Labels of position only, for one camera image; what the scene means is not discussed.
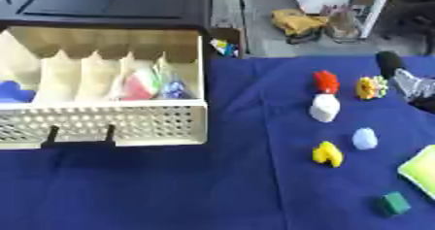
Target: wire basket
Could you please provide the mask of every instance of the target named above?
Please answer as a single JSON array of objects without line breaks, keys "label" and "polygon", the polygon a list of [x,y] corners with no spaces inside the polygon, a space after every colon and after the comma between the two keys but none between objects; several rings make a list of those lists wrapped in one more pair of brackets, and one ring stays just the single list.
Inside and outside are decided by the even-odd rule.
[{"label": "wire basket", "polygon": [[[54,52],[48,49],[102,49],[101,53],[105,51],[113,60],[121,58],[125,52],[111,56],[108,49],[137,51],[144,59],[153,59],[165,51],[168,60],[192,88],[194,98],[0,104],[0,148],[39,148],[53,127],[58,129],[56,142],[104,141],[108,127],[113,127],[113,140],[119,147],[199,145],[207,141],[203,37],[192,30],[119,30],[117,36],[108,41],[105,36],[108,31],[10,29],[16,40],[38,58]],[[87,53],[89,51],[82,51],[81,58]]]}]

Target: chair leg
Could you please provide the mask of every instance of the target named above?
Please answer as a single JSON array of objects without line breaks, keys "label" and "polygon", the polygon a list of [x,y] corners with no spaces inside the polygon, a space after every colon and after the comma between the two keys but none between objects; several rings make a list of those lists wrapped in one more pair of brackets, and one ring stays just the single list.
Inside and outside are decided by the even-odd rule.
[{"label": "chair leg", "polygon": [[434,32],[431,30],[427,30],[424,33],[424,38],[425,38],[425,42],[426,42],[426,52],[424,53],[424,55],[431,55],[433,53],[433,50],[435,48],[435,35]]}]

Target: light blue toy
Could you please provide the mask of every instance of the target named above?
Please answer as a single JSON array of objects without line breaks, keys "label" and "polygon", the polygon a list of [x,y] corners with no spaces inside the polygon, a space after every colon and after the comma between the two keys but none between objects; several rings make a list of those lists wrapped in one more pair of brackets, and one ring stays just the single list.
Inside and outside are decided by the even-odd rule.
[{"label": "light blue toy", "polygon": [[352,141],[359,150],[372,149],[378,146],[378,138],[371,128],[358,129],[353,135]]}]

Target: blue cloth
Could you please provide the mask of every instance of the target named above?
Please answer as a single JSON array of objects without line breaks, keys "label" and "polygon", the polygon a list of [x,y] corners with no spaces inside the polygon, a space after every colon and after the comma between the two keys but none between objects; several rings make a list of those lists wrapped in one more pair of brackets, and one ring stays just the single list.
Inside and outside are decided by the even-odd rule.
[{"label": "blue cloth", "polygon": [[[419,76],[434,77],[433,58],[412,57],[405,62]],[[420,149],[435,143],[435,115],[421,112],[392,89],[386,98],[363,102],[354,85],[362,76],[380,71],[372,57],[302,57],[257,60],[265,105],[270,149],[277,172],[288,229],[292,230],[429,230],[433,229],[435,202],[399,178],[397,168]],[[312,73],[328,70],[337,75],[342,110],[324,124],[312,120],[308,107],[316,92]],[[355,130],[373,128],[376,149],[359,151],[351,142]],[[312,148],[331,141],[345,154],[338,169],[315,164]],[[391,219],[375,214],[373,197],[400,191],[412,209]]]},{"label": "blue cloth", "polygon": [[[418,75],[434,60],[408,59]],[[307,113],[312,73],[341,82],[342,111],[330,124]],[[435,115],[395,91],[361,102],[353,86],[379,71],[372,57],[217,59],[209,70],[209,143],[198,147],[0,151],[0,226],[104,230],[426,230],[435,207],[396,175],[435,143]],[[354,130],[373,128],[378,148],[358,151]],[[321,141],[336,144],[343,167],[311,161]],[[399,190],[413,206],[392,219],[371,212],[373,196]]]}]

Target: small box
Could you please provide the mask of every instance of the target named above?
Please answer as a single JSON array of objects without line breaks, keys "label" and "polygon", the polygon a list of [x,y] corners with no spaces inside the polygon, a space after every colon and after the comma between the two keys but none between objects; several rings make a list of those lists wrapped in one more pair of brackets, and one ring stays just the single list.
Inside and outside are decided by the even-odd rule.
[{"label": "small box", "polygon": [[411,209],[408,201],[397,191],[378,198],[377,206],[385,216],[404,214]]}]

